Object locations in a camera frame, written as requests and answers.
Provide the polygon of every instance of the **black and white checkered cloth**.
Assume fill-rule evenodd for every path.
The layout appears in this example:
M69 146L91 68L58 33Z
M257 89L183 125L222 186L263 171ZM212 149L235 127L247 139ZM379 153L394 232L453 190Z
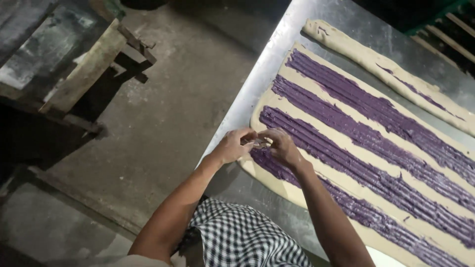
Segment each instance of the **black and white checkered cloth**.
M249 206L207 199L190 228L201 232L205 266L311 266L290 236Z

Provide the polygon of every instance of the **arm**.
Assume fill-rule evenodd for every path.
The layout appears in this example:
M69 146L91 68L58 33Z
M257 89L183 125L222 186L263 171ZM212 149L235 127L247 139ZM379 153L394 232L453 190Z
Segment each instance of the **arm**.
M257 133L245 128L228 132L194 172L157 208L140 231L129 255L141 255L170 264L170 256L183 237L196 205L211 178L223 164L233 162L252 149L253 143L240 144L240 139L254 140Z
M259 137L273 140L272 155L297 177L318 240L331 265L374 266L361 238L320 182L312 164L302 157L292 138L280 128L260 132Z

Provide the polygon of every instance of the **metal table surface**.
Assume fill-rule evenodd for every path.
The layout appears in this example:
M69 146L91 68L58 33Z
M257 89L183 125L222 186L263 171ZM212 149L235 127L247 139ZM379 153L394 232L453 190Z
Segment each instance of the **metal table surface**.
M463 143L469 149L475 150L474 138L415 106L351 60L305 36L301 28L307 18L327 21L354 40L393 59L408 72L438 85L444 94L475 113L473 104L475 103L475 81L472 78L425 50L351 0L293 0L203 156L214 149L227 131L249 126L254 106L275 78L285 54L294 41L300 42L313 53L380 90L422 120ZM250 205L270 217L303 248L327 259L316 238L308 211L270 191L244 172L236 163L221 168L215 174L205 194L226 202Z

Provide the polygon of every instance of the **hand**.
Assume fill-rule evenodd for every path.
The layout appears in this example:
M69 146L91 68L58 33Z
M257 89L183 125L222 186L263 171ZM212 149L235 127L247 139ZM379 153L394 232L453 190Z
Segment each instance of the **hand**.
M250 141L245 145L241 145L241 138ZM251 128L237 129L229 131L224 135L223 139L216 148L211 152L210 156L220 161L221 164L236 161L244 154L248 153L257 138L257 133Z
M270 152L279 162L289 168L296 167L304 158L298 151L294 141L282 128L272 128L257 134L259 138L271 139Z

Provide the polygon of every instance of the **rolled dough log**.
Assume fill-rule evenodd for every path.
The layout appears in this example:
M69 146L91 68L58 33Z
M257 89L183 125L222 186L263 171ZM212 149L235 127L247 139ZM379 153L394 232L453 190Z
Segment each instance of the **rolled dough log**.
M303 31L358 63L417 106L475 137L475 114L440 93L437 86L410 74L396 62L351 39L321 19L307 19Z
M473 159L473 153L469 153L466 148L455 142L454 140L450 139L448 136L442 134L441 132L437 131L435 128L431 127L427 123L423 122L416 116L414 116L411 112L407 109L402 107L401 105L397 104L396 102L392 101L391 99L387 98L384 94L377 91L376 89L370 87L369 85L363 83L362 81L358 80L357 78L351 76L350 74L342 71L341 69L335 67L334 65L326 62L322 58L314 55L310 51L306 50L303 46L296 43L292 47L290 51L296 48L300 52L305 53L308 55L312 60L318 62L319 64L325 65L332 70L342 74L346 78L349 78L356 82L360 88L369 92L370 94L376 97L383 97L388 99L395 108L397 108L402 114L413 118L418 123L422 124L427 129L433 131L437 137L442 139L444 142L450 144L454 148L458 149L461 152L464 152L468 157ZM324 90L320 88L320 86L314 82L313 80L304 77L294 69L290 67L286 67L285 63L290 58L291 52L287 54L287 57L284 59L278 74L283 76L285 79L292 81L295 84L307 89L308 91L312 92L313 94L317 95L319 98L328 101L329 103L336 105L346 114L349 114L355 121L364 123L371 127L374 130L377 130L381 133L381 135L389 140L393 141L399 147L404 148L408 151L411 151L415 156L421 158L422 160L426 161L430 164L435 170L442 172L444 175L450 178L453 182L457 183L458 185L462 186L464 189L469 191L470 193L474 194L474 188L469 185L464 179L459 177L456 173L452 172L448 168L440 167L428 154L420 150L415 145L411 144L410 142L403 140L402 138L396 136L393 133L388 133L384 130L384 127L379 125L378 123L369 120L368 118L364 117L356 110L352 109L351 107L345 105L344 103L332 98L329 96ZM321 121L315 119L314 117L310 116L309 114L305 113L304 111L298 109L296 106L292 105L287 99L276 95L270 88L272 84L269 86L269 89L262 95L259 103L257 104L253 115L251 117L250 125L256 131L262 131L266 129L266 126L259 121L259 115L263 110L264 106L270 106L279 108L280 110L286 112L290 116L296 119L302 119L308 123L310 123L313 127L315 127L319 132L324 134L325 136L329 137L332 141L334 141L339 147L346 149L348 152L358 155L358 157L373 165L377 166L378 168L390 173L391 175L398 176L398 174L402 175L402 179L406 181L410 186L418 190L419 192L423 193L426 197L436 201L444 206L446 206L451 212L456 215L464 216L470 219L475 219L474 213L471 211L457 205L457 203L448 200L435 192L432 188L427 186L426 184L418 181L414 177L411 176L410 173L401 169L398 166L392 165L387 161L383 160L382 158L376 156L375 154L358 147L352 143L352 140L347 137L346 135L334 130L331 127L328 127ZM420 237L426 237L426 240L430 242L432 245L444 250L445 252L453 255L454 257L458 258L460 261L468 264L469 266L475 265L475 250L467 249L463 244L460 243L459 240L450 236L439 229L435 228L434 226L430 225L429 223L421 220L416 219L407 212L400 210L398 207L390 203L389 201L385 200L381 196L377 195L370 189L366 187L362 187L359 185L353 178L350 176L338 172L335 169L331 168L330 166L324 164L320 160L312 157L304 150L299 149L305 159L309 160L315 169L315 172L319 175L327 178L332 183L336 184L345 192L349 193L350 195L359 198L365 199L377 209L384 211L386 214L390 215L392 218L397 220L399 224L403 225L404 227L410 229L414 234ZM257 163L255 163L250 155L245 156L239 160L241 166L252 176L254 176L257 180L261 181L265 186L267 186L272 191L276 192L280 196L288 199L289 201L307 208L305 199L302 193L302 190L298 187L286 182L277 179L271 173L267 172L263 168L261 168ZM367 228L354 220L350 220L352 225L357 230L358 234L361 236L363 242L366 246L370 248L377 249L378 251L398 260L399 262L407 265L407 266L419 266L425 265L419 258L408 252L407 250L395 245L394 243L388 241L383 236L380 236L376 231ZM397 262L388 262L386 259L379 258L375 256L373 258L378 266L389 266L394 264L397 266Z

